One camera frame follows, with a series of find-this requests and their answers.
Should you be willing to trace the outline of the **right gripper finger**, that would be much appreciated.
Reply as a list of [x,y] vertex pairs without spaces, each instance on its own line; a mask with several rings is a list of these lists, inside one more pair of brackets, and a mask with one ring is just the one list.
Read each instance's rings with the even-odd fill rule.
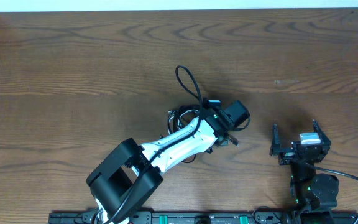
[[327,137],[327,135],[325,135],[323,130],[320,128],[317,120],[313,121],[313,130],[319,137],[319,144],[329,145],[329,138]]
[[274,124],[272,128],[272,143],[271,143],[269,154],[271,156],[276,156],[279,153],[280,153],[280,138],[278,134],[277,124]]

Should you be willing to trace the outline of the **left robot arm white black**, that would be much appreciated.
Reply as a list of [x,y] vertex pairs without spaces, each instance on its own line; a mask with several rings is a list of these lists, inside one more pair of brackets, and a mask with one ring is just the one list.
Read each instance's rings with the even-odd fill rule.
[[163,181],[163,175],[181,161],[229,139],[229,132],[250,123],[249,110],[235,101],[222,109],[209,100],[184,127],[154,142],[137,144],[132,138],[118,144],[87,177],[98,204],[95,223],[125,223]]

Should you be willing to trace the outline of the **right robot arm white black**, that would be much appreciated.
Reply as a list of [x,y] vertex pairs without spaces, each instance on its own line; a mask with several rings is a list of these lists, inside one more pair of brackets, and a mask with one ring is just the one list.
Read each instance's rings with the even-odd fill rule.
[[281,166],[290,166],[291,196],[296,207],[281,215],[282,223],[358,223],[358,214],[333,212],[339,194],[338,173],[316,171],[331,148],[331,141],[317,121],[313,121],[313,132],[301,133],[300,139],[290,147],[282,147],[278,125],[272,128],[272,144],[269,154],[278,157]]

